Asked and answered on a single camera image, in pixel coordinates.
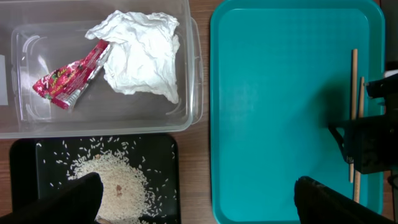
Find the black tray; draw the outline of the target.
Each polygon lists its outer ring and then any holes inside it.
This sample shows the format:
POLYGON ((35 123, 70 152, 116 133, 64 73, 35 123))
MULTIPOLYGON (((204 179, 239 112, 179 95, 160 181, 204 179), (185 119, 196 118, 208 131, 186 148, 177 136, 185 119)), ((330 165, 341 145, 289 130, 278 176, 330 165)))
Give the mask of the black tray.
POLYGON ((20 139, 9 151, 12 209, 54 194, 75 164, 111 153, 141 171, 149 208, 141 222, 180 223, 178 147, 167 134, 20 139))

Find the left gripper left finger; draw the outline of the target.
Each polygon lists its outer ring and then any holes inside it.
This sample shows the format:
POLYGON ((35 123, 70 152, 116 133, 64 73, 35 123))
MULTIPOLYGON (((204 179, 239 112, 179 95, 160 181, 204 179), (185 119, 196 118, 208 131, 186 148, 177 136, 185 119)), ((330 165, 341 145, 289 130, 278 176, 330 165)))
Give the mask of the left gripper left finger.
POLYGON ((92 172, 51 197, 1 217, 1 223, 95 223, 103 190, 100 175, 92 172))

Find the wooden chopstick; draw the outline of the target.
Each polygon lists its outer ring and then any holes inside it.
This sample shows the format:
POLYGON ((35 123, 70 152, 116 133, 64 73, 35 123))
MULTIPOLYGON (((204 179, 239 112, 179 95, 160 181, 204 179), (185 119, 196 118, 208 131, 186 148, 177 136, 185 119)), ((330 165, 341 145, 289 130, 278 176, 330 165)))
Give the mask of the wooden chopstick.
MULTIPOLYGON (((353 49, 351 54, 351 120, 356 119, 357 115, 357 97, 358 97, 358 50, 353 49)), ((356 171, 354 162, 349 165, 349 181, 356 184, 356 171)))
MULTIPOLYGON (((364 116, 364 81, 365 78, 361 77, 360 87, 359 87, 357 119, 362 118, 364 116)), ((354 194, 353 194, 353 200, 356 203, 359 203, 360 201, 360 191, 361 191, 361 173, 356 170, 354 173, 354 194)))

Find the white napkin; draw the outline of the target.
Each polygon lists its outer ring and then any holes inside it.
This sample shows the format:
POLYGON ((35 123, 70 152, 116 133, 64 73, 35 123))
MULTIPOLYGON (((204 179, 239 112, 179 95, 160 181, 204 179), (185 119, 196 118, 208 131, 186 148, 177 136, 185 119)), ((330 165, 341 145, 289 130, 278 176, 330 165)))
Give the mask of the white napkin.
POLYGON ((179 25, 177 18, 163 12, 116 10, 85 37, 111 44, 104 79, 116 93, 148 92, 177 104, 175 63, 180 43, 175 30, 179 25))

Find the spilled rice pile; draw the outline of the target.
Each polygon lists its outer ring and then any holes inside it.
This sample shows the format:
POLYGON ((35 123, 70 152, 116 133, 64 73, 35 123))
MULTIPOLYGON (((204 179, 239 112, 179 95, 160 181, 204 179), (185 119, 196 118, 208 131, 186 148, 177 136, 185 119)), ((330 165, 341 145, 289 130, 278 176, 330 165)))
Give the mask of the spilled rice pile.
POLYGON ((111 153, 98 154, 87 161, 77 162, 75 166, 71 179, 62 188, 91 172, 99 174, 104 187, 96 216, 99 222, 147 223, 140 221, 149 208, 144 187, 147 180, 141 171, 111 153))

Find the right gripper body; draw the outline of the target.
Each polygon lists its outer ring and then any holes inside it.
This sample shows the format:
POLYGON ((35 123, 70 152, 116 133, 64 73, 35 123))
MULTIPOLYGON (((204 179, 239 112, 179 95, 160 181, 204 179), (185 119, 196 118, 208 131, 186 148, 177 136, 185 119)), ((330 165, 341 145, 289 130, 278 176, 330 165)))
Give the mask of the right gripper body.
POLYGON ((397 74, 366 84, 368 95, 383 98, 386 112, 328 125, 345 162, 362 174, 397 169, 397 74))

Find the teal serving tray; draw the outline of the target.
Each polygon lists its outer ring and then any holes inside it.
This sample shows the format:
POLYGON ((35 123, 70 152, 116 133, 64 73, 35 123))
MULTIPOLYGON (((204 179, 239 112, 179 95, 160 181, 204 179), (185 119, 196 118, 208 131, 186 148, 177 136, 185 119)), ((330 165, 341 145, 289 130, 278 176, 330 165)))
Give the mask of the teal serving tray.
POLYGON ((307 175, 353 196, 328 130, 349 118, 358 75, 384 73, 384 15, 373 1, 224 1, 210 25, 213 214, 219 223, 298 223, 307 175))

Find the red snack wrapper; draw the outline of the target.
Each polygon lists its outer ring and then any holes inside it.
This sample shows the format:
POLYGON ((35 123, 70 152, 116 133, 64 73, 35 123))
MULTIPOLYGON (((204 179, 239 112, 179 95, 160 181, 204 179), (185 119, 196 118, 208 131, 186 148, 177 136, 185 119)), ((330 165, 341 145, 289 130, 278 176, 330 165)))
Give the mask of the red snack wrapper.
POLYGON ((103 68, 111 47, 109 42, 99 41, 85 58, 47 74, 33 85, 33 90, 63 110, 72 109, 103 68))

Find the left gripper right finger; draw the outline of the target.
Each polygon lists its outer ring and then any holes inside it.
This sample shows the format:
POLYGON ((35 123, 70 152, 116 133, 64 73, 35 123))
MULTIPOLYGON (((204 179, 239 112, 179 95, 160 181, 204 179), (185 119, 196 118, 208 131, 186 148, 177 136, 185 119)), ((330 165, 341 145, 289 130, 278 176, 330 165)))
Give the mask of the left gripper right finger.
POLYGON ((301 224, 393 224, 394 222, 308 176, 294 186, 301 224))

